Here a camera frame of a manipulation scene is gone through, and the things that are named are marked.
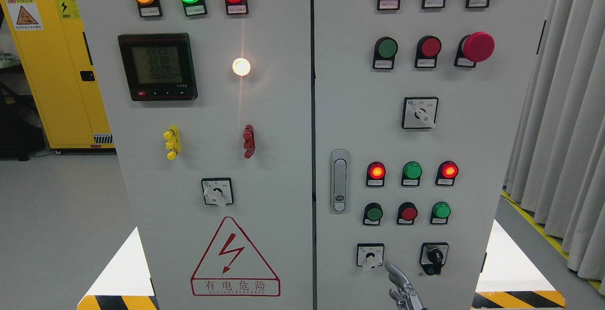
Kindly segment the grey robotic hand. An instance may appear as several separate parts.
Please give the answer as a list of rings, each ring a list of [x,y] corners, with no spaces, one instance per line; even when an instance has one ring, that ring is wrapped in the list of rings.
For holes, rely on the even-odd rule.
[[[389,290],[389,296],[396,302],[399,310],[426,310],[417,291],[412,286],[406,274],[397,266],[384,262],[384,267],[389,273],[389,280],[396,289]]]

